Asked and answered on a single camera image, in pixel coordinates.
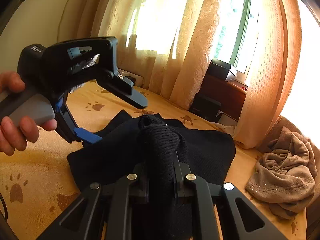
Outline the cream lace curtain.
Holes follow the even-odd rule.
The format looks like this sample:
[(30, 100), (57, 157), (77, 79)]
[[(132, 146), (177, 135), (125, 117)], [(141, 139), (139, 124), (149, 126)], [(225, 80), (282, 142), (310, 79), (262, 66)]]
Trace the cream lace curtain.
[(67, 0), (57, 40), (114, 36), (117, 65), (188, 109), (210, 62), (221, 0)]

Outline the orange woven curtain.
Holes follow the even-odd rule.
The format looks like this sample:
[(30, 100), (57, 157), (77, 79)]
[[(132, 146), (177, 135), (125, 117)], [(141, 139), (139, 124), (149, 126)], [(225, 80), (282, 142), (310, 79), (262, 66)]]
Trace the orange woven curtain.
[(233, 139), (259, 146), (276, 123), (291, 92), (302, 46), (297, 0), (259, 0), (259, 37), (253, 73)]

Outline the orange paw print blanket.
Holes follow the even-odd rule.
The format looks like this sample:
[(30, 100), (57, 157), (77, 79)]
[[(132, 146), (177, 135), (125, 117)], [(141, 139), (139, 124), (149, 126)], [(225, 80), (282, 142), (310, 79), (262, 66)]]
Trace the orange paw print blanket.
[[(189, 129), (215, 128), (155, 93), (145, 89), (141, 93), (148, 99), (148, 107), (139, 110), (91, 81), (69, 95), (67, 105), (78, 125), (91, 132), (103, 129), (121, 110), (134, 118), (158, 113), (180, 120)], [(78, 196), (67, 155), (81, 146), (41, 129), (38, 141), (28, 144), (25, 151), (1, 154), (1, 207), (7, 207), (8, 224), (19, 239), (36, 239)]]

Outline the dark box on nightstand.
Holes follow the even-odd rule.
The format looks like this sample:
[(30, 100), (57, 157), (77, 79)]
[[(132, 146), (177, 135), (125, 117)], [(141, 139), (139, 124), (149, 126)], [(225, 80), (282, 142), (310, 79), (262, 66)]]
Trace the dark box on nightstand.
[(214, 76), (223, 81), (233, 81), (237, 77), (236, 68), (224, 61), (218, 59), (212, 59), (208, 69), (207, 74)]

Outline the white power strip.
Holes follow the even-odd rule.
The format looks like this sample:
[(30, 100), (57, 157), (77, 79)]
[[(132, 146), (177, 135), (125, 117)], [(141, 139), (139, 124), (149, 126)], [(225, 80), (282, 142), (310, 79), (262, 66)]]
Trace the white power strip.
[(144, 77), (131, 73), (131, 72), (127, 72), (126, 70), (123, 69), (118, 69), (119, 73), (122, 76), (127, 77), (129, 80), (131, 80), (133, 82), (133, 84), (137, 87), (143, 87), (144, 85)]

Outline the wooden nightstand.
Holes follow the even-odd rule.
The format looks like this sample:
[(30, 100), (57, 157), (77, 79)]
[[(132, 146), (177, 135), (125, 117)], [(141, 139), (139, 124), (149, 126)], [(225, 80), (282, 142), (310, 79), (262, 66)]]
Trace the wooden nightstand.
[(205, 75), (199, 92), (221, 103), (220, 110), (235, 120), (239, 120), (247, 92), (232, 82)]

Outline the black knit sweater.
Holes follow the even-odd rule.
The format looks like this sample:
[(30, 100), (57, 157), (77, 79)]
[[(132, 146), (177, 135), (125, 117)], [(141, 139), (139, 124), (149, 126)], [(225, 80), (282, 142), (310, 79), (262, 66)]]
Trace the black knit sweater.
[(101, 140), (68, 155), (77, 187), (93, 182), (107, 185), (142, 165), (150, 179), (149, 201), (132, 208), (133, 239), (190, 239), (191, 205), (174, 200), (174, 160), (193, 174), (221, 185), (235, 157), (230, 135), (214, 130), (188, 129), (159, 114), (131, 117), (119, 112), (98, 132)]

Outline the black box beside bed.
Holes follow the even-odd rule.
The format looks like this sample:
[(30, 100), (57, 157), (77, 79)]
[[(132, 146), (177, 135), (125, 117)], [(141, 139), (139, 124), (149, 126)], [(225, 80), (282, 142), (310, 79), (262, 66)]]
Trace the black box beside bed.
[(196, 93), (189, 112), (209, 121), (218, 122), (221, 103), (201, 93)]

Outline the white cloth by nightstand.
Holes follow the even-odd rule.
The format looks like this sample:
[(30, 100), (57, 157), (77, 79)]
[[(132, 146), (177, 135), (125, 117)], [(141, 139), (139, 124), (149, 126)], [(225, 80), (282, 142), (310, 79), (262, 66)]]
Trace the white cloth by nightstand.
[(212, 124), (218, 129), (220, 130), (221, 132), (225, 132), (229, 135), (231, 135), (232, 137), (234, 137), (234, 132), (235, 132), (235, 129), (236, 129), (236, 125), (223, 125), (221, 123), (217, 123), (217, 122), (212, 122)]

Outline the taupe knit sweater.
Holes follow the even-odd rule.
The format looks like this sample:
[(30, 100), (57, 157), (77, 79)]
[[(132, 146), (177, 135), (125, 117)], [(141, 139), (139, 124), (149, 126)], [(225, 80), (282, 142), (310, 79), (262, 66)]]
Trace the taupe knit sweater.
[(319, 158), (309, 142), (303, 143), (295, 135), (291, 141), (289, 150), (264, 153), (245, 186), (246, 191), (266, 202), (271, 212), (282, 219), (292, 219), (311, 202), (319, 168)]

